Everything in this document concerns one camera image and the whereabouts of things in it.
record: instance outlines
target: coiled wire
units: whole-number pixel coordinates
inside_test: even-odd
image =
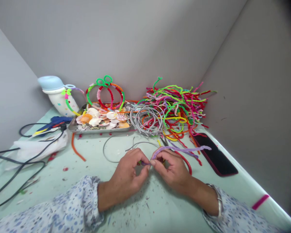
[[[160,106],[139,104],[132,108],[130,116],[132,125],[140,134],[146,135],[148,137],[163,134],[164,127],[163,119],[165,118],[165,113]],[[151,118],[154,119],[150,127],[142,123],[142,119],[144,117],[145,119],[147,119],[147,121],[149,121]]]

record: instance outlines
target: red phone case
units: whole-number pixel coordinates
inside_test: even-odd
[[[198,141],[195,139],[195,137],[193,137],[193,139],[194,139],[194,141],[196,142],[196,145],[198,146],[198,147],[200,147],[200,144],[198,143]],[[201,152],[202,152],[202,154],[205,156],[205,158],[207,159],[207,161],[208,161],[208,163],[210,164],[210,166],[212,167],[212,169],[215,171],[215,173],[218,175],[218,176],[221,176],[221,177],[225,177],[225,176],[231,176],[231,175],[236,175],[236,174],[238,174],[238,170],[237,170],[237,172],[236,173],[230,173],[230,174],[225,174],[225,175],[223,175],[223,174],[221,174],[220,172],[219,172],[219,170],[217,169],[217,167],[213,164],[213,162],[211,161],[211,159],[209,158],[209,156],[207,155],[207,153],[205,152],[205,150],[201,150]]]

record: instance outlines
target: silver bangle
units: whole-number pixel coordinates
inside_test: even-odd
[[[218,214],[218,219],[220,219],[221,218],[221,216],[222,216],[222,206],[223,206],[223,203],[222,203],[222,198],[221,198],[221,194],[217,191],[217,189],[216,189],[216,187],[213,185],[213,184],[206,184],[206,185],[208,185],[209,187],[211,187],[211,188],[213,188],[215,191],[216,191],[216,193],[217,193],[217,196],[218,196],[218,204],[219,204],[219,214]]]

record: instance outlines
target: white plastic bag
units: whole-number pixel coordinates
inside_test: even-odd
[[[58,138],[60,136],[61,132],[54,135],[54,139]],[[65,146],[67,145],[69,141],[68,133],[67,131],[64,131],[62,136],[52,143],[49,147],[46,148],[46,150],[39,155],[37,158],[31,160],[30,162],[35,162],[44,159],[48,155],[51,155],[54,152],[63,150]],[[16,160],[18,162],[26,162],[27,160],[31,159],[32,157],[35,157],[37,154],[39,154],[51,141],[42,142],[42,141],[15,141],[13,144],[13,148],[20,148],[19,150],[16,150],[14,153],[11,153],[8,155],[10,159]],[[18,168],[21,166],[20,164],[16,164],[13,162],[7,161],[5,163],[5,170],[12,170],[15,168]]]

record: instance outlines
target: light green table surface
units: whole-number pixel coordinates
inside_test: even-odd
[[[38,122],[49,122],[50,118],[58,115],[55,109],[50,109]],[[27,134],[34,133],[41,126],[32,127]],[[230,159],[238,169],[239,174],[231,177],[219,177],[211,168],[205,157],[201,154],[198,162],[183,154],[190,162],[193,176],[205,183],[212,183],[231,196],[252,206],[266,192],[263,188],[241,167],[241,165],[222,147],[222,145],[206,130],[206,132],[218,145],[219,149]],[[113,175],[117,163],[106,160],[102,153],[104,142],[110,137],[109,134],[83,135],[81,139],[76,136],[75,147],[86,158],[83,162],[72,150],[69,142],[65,150],[59,152],[54,160],[38,174],[40,181],[28,188],[24,195],[19,194],[9,203],[0,207],[0,218],[12,212],[22,211],[41,202],[50,200],[56,195],[66,191],[85,175],[99,176],[102,181],[107,181]],[[106,145],[106,154],[110,158],[124,155],[124,151],[134,142],[150,141],[157,144],[156,139],[145,138],[134,132],[127,135],[115,136]],[[185,136],[183,142],[193,148],[193,144]],[[140,144],[140,148],[148,158],[151,158],[156,149],[150,144]],[[14,174],[15,171],[3,171],[4,162],[0,163],[0,187]],[[32,165],[23,169],[15,180],[0,195],[0,203],[10,197],[17,188],[23,184],[39,165]],[[258,212],[272,224],[291,231],[291,218],[272,199],[269,198],[258,209]],[[213,232],[203,219],[201,209],[190,200],[177,195],[172,191],[160,176],[151,168],[149,178],[141,191],[128,199],[125,203],[115,206],[105,213],[104,223],[97,232]]]

